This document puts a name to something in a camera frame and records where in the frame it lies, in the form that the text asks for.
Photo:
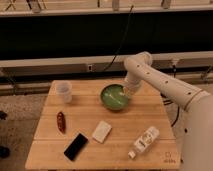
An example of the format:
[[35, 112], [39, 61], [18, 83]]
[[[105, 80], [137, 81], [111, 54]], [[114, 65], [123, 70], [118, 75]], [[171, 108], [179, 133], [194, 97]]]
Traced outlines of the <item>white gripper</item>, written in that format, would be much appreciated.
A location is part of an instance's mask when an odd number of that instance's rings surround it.
[[131, 100], [135, 99], [138, 96], [138, 90], [141, 87], [140, 82], [134, 82], [128, 78], [124, 79], [123, 92], [126, 96], [131, 95]]

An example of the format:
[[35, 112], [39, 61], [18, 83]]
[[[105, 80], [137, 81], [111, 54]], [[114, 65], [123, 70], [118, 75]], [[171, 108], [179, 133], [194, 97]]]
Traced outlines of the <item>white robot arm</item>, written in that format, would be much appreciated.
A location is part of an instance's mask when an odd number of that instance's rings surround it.
[[154, 69], [148, 52], [127, 57], [124, 67], [128, 96], [144, 80], [188, 113], [179, 171], [213, 171], [213, 94]]

